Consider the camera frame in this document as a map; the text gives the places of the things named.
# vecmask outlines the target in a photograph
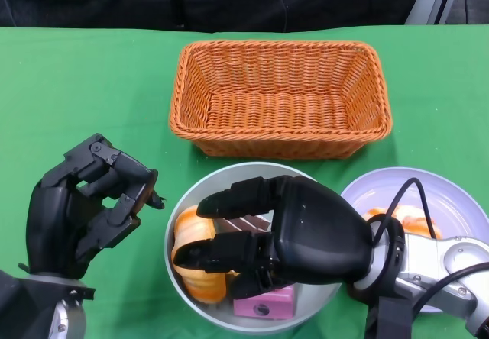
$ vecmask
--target purple plate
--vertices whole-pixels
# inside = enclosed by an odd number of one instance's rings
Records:
[[[407,167],[377,169],[348,185],[342,197],[363,215],[375,207],[387,208],[399,188],[411,177],[423,184],[429,213],[443,238],[470,236],[489,244],[489,220],[481,206],[456,184],[434,173]],[[399,204],[422,208],[416,186],[406,191]],[[440,310],[425,306],[422,312]]]

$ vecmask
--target bowl rim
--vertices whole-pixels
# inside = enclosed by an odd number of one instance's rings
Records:
[[[182,203],[182,201],[185,200],[185,198],[198,185],[200,185],[202,182],[205,182],[207,179],[213,177],[217,173],[221,173],[223,171],[226,171],[226,170],[229,170],[229,169],[232,169],[232,168],[235,168],[235,167],[257,166],[257,165],[260,165],[260,166],[280,167],[280,168],[283,168],[283,169],[286,169],[286,170],[289,170],[289,171],[294,171],[295,173],[298,173],[301,176],[305,176],[305,177],[308,177],[310,179],[314,179],[311,176],[307,175],[306,173],[304,173],[304,172],[302,172],[302,171],[300,171],[298,169],[294,169],[293,167],[285,166],[285,165],[282,165],[280,163],[272,163],[272,162],[243,162],[243,163],[235,163],[233,165],[222,167],[221,169],[217,169],[213,173],[210,173],[209,175],[204,176],[198,182],[196,182],[195,184],[193,184],[193,186],[190,189],[188,189],[185,194],[183,194],[183,196],[180,198],[180,200],[178,201],[178,203],[175,204],[175,207],[173,208],[173,210],[171,212],[170,218],[168,219],[167,229],[165,231],[165,236],[164,236],[164,259],[165,259],[165,265],[167,267],[167,273],[168,273],[168,276],[170,277],[170,280],[171,280],[171,282],[173,284],[173,287],[178,292],[178,294],[180,295],[180,297],[185,301],[185,303],[189,307],[191,307],[195,312],[197,312],[199,315],[201,315],[202,317],[204,317],[208,321],[212,322],[213,324],[216,324],[216,325],[220,326],[221,328],[229,329],[231,331],[237,331],[237,332],[240,332],[240,333],[243,333],[243,334],[274,334],[274,333],[278,333],[278,332],[284,331],[284,330],[289,329],[289,328],[293,328],[293,327],[295,327],[295,326],[297,326],[299,324],[302,324],[304,321],[309,320],[312,316],[314,316],[319,311],[321,311],[321,309],[324,308],[324,306],[321,307],[320,309],[318,309],[317,311],[311,312],[310,314],[303,315],[300,318],[294,318],[294,319],[292,319],[290,321],[287,320],[287,322],[284,322],[283,324],[278,324],[277,326],[271,326],[269,328],[246,328],[246,327],[239,326],[239,325],[229,324],[227,322],[221,321],[221,320],[219,320],[217,318],[214,318],[211,315],[207,314],[206,312],[204,312],[200,307],[198,307],[194,302],[192,302],[187,297],[186,293],[180,288],[178,282],[175,279],[175,275],[173,273],[173,267],[171,265],[170,258],[169,258],[171,252],[168,250],[168,238],[170,236],[170,232],[172,232],[172,231],[170,231],[170,228],[172,226],[172,220],[177,217],[176,216],[176,210],[180,207],[180,204]],[[336,295],[336,293],[339,290],[340,285],[341,284],[330,285],[331,287],[333,287],[332,294],[331,294],[332,297],[334,297]]]

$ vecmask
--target orange wicker basket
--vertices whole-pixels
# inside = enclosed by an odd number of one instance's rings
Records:
[[[220,40],[183,50],[170,129],[210,156],[346,158],[392,117],[367,44]]]

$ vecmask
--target green table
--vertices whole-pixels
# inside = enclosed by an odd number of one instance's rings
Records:
[[[142,226],[91,263],[84,283],[87,338],[227,338],[187,307],[164,267],[164,230],[197,180],[241,160],[207,158],[170,133],[168,108],[178,54],[209,38],[352,39],[379,53],[394,128],[384,141],[344,161],[287,162],[342,191],[385,166],[412,166],[459,184],[489,209],[489,26],[356,27],[298,34],[193,34],[156,31],[0,30],[0,268],[21,276],[24,227],[36,181],[62,155],[100,132],[160,171],[164,211],[145,208]],[[317,316],[279,338],[362,338],[366,308],[342,290]],[[422,315],[414,338],[470,337],[461,320]]]

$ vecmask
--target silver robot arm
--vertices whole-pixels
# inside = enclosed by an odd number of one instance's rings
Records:
[[[374,233],[380,222],[374,222]],[[369,274],[354,284],[366,289],[379,276],[387,256],[388,235],[384,232],[374,249]],[[406,234],[405,250],[396,289],[418,299],[438,281],[449,274],[489,262],[489,246],[470,237],[445,240]],[[428,305],[465,320],[467,330],[474,336],[484,330],[489,319],[489,271],[473,273],[449,283],[436,293]]]

